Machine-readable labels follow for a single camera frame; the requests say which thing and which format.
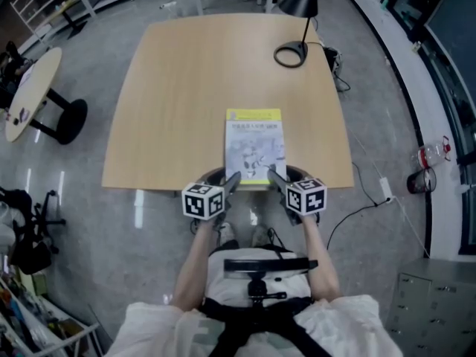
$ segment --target yellow book cover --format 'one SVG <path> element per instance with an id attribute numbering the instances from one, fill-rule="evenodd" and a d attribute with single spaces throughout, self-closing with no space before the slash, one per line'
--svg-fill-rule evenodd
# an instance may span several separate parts
<path id="1" fill-rule="evenodd" d="M 279 109 L 227 110 L 225 168 L 227 179 L 240 171 L 242 184 L 269 184 L 270 168 L 286 178 Z"/>

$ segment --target desk lamp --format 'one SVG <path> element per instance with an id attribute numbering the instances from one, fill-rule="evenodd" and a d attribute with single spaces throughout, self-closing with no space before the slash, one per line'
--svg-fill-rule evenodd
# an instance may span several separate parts
<path id="1" fill-rule="evenodd" d="M 284 45 L 281 45 L 274 51 L 274 60 L 282 66 L 287 68 L 298 68 L 306 60 L 307 56 L 307 44 L 304 42 L 306 39 L 307 28 L 309 27 L 309 21 L 312 17 L 318 14 L 318 0 L 283 0 L 279 4 L 279 8 L 291 16 L 306 17 L 306 29 L 304 30 L 304 36 L 302 41 L 291 41 Z M 299 56 L 299 62 L 295 64 L 286 64 L 277 58 L 277 55 L 281 51 L 293 51 Z"/>

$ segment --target round table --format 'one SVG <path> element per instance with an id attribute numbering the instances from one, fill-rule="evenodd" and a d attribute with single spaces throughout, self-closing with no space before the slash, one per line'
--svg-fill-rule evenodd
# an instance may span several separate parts
<path id="1" fill-rule="evenodd" d="M 5 127 L 8 141 L 18 139 L 28 125 L 55 138 L 60 144 L 71 143 L 81 132 L 88 114 L 86 102 L 78 99 L 69 103 L 50 88 L 60 66 L 61 55 L 60 48 L 51 49 L 44 54 L 33 65 L 30 76 L 18 87 L 8 110 L 9 117 Z M 45 97 L 64 110 L 56 129 L 47 127 L 34 119 Z"/>

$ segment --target floor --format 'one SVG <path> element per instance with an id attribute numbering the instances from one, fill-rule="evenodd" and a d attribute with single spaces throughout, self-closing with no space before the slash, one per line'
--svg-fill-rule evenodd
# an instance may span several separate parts
<path id="1" fill-rule="evenodd" d="M 171 193 L 147 191 L 141 208 L 135 205 L 136 191 L 103 189 L 100 182 L 120 87 L 142 33 L 151 22 L 195 15 L 194 6 L 194 0 L 124 1 L 104 10 L 97 20 L 90 19 L 73 39 L 66 41 L 67 33 L 61 33 L 52 41 L 63 50 L 54 88 L 67 99 L 88 102 L 83 131 L 68 146 L 33 128 L 14 144 L 0 135 L 2 187 L 27 187 L 36 201 L 50 189 L 61 192 L 59 212 L 68 225 L 53 230 L 61 252 L 47 270 L 48 291 L 78 318 L 98 319 L 105 345 L 116 335 L 129 303 L 163 303 L 173 292 L 193 240 L 180 199 Z M 240 0 L 208 0 L 208 7 L 207 14 L 262 11 L 255 2 Z M 405 186 L 417 140 L 389 62 L 352 3 L 319 0 L 318 22 L 322 40 L 343 54 L 341 76 L 352 89 L 339 97 L 352 159 L 365 189 L 377 202 L 383 201 L 379 178 L 385 176 L 398 199 L 350 217 L 329 248 L 343 293 L 372 295 L 385 321 L 398 268 L 422 256 L 416 235 L 424 240 L 425 202 Z M 32 53 L 40 51 L 37 47 Z M 55 123 L 60 112 L 48 104 L 40 119 Z M 348 213 L 370 204 L 356 168 L 354 177 L 354 188 L 329 192 L 321 217 L 325 240 Z M 256 215 L 276 229 L 287 248 L 303 252 L 302 231 L 291 227 L 276 198 L 238 193 L 228 221 L 239 229 L 242 245 L 250 242 Z M 139 223 L 136 213 L 143 213 Z"/>

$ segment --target plastic bottle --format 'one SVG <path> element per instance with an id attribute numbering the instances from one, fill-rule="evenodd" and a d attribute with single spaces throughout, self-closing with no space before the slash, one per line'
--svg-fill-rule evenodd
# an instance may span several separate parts
<path id="1" fill-rule="evenodd" d="M 450 161 L 448 138 L 443 136 L 443 141 L 425 144 L 420 147 L 416 153 L 411 156 L 411 162 L 416 169 L 424 170 L 443 163 L 445 160 Z"/>

